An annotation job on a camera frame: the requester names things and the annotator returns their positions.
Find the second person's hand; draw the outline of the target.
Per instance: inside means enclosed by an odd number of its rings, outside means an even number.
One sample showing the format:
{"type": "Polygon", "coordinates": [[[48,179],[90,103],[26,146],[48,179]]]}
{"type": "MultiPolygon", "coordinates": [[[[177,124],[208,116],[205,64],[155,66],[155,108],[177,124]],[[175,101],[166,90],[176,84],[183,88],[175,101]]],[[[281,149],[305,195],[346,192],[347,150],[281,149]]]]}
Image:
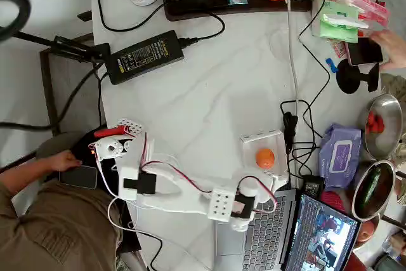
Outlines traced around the second person's hand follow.
{"type": "Polygon", "coordinates": [[[390,30],[375,31],[370,39],[380,45],[389,56],[389,61],[380,70],[402,69],[406,66],[405,41],[390,30]]]}

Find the person's left hand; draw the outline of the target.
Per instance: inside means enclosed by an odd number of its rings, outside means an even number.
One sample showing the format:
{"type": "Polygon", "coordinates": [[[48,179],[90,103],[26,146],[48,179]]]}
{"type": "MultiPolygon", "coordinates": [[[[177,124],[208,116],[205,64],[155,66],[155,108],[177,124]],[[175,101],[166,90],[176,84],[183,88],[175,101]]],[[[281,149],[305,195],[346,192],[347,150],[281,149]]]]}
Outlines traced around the person's left hand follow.
{"type": "Polygon", "coordinates": [[[53,171],[64,172],[82,165],[70,150],[65,150],[49,157],[49,166],[53,171]]]}

